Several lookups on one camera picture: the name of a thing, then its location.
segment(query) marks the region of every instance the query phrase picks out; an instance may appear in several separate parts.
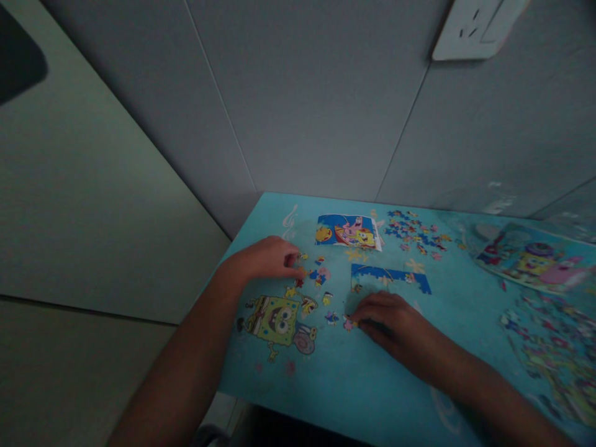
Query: cabinet door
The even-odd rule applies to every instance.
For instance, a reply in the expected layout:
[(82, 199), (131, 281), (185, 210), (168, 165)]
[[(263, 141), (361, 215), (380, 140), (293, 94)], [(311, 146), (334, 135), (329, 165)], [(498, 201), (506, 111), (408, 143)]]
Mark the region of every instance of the cabinet door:
[(45, 8), (2, 4), (47, 75), (0, 106), (0, 294), (180, 322), (228, 238)]

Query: light blue table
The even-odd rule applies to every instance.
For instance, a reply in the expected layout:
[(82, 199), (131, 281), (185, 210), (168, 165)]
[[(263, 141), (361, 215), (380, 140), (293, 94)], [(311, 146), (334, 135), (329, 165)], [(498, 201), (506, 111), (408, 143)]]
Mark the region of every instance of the light blue table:
[[(445, 235), (447, 250), (427, 247), (424, 255), (416, 243), (409, 243), (410, 251), (404, 251), (404, 241), (392, 234), (390, 226), (391, 219), (403, 220), (399, 215), (388, 215), (395, 210), (419, 220), (417, 228), (436, 225), (436, 234), (430, 234)], [(385, 242), (382, 253), (315, 245), (317, 218), (323, 214), (384, 220), (379, 231)], [(349, 315), (369, 292), (384, 289), (402, 295), (454, 341), (497, 368), (578, 443), (591, 445), (596, 440), (596, 409), (590, 413), (585, 405), (596, 404), (596, 397), (593, 383), (586, 384), (585, 376), (595, 371), (594, 359), (582, 353), (573, 363), (565, 364), (565, 353), (556, 356), (549, 351), (556, 364), (548, 366), (540, 364), (546, 354), (534, 349), (541, 337), (550, 343), (549, 329), (544, 328), (541, 318), (550, 315), (555, 326), (564, 325), (569, 323), (568, 316), (574, 315), (572, 307), (560, 299), (545, 301), (532, 290), (510, 282), (504, 290), (502, 280), (479, 268), (461, 245), (482, 244), (469, 231), (475, 222), (501, 227), (511, 221), (263, 194), (226, 257), (263, 237), (279, 235), (307, 255), (300, 260), (307, 272), (325, 267), (328, 273), (321, 287), (315, 281), (316, 274), (298, 289), (290, 280), (255, 281), (248, 286), (240, 300), (238, 328), (228, 348), (220, 391), (373, 445), (479, 445), (471, 426), (447, 397), (411, 375), (358, 329), (348, 331), (350, 324), (343, 315)], [(435, 260), (433, 252), (442, 258)], [(321, 256), (324, 261), (317, 264)], [(406, 281), (407, 275), (393, 281), (370, 274), (353, 276), (353, 271), (362, 271), (353, 264), (418, 275), (424, 271), (430, 293), (422, 281)], [(323, 299), (329, 297), (325, 297), (326, 292), (333, 295), (328, 302)], [(302, 306), (303, 301), (310, 309)], [(267, 307), (279, 310), (271, 315), (265, 312)], [(333, 313), (338, 319), (335, 324)], [(272, 334), (271, 329), (283, 333)], [(533, 338), (522, 338), (524, 330)], [(268, 340), (276, 344), (270, 346)]]

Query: floor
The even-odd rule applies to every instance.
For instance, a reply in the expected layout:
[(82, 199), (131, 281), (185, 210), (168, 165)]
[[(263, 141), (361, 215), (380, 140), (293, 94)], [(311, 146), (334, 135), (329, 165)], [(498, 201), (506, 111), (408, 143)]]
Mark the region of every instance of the floor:
[[(174, 329), (0, 299), (0, 445), (105, 445)], [(243, 408), (218, 393), (204, 423)]]

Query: electrical outlet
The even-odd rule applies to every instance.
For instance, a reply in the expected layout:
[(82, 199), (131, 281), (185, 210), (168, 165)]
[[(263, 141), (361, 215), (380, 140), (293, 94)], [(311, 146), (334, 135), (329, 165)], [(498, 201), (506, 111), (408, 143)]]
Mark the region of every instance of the electrical outlet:
[(488, 59), (501, 49), (530, 0), (455, 0), (433, 60)]

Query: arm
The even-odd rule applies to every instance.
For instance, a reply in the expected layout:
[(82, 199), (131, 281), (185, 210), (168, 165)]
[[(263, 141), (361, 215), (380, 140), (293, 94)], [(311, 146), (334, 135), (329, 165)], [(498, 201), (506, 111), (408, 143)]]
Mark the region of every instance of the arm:
[(505, 445), (574, 445), (495, 369), (442, 334), (401, 296), (368, 295), (351, 319), (411, 373), (482, 416)]
[(238, 300), (253, 278), (302, 278), (298, 248), (268, 237), (221, 264), (151, 367), (110, 446), (188, 445), (219, 384)]

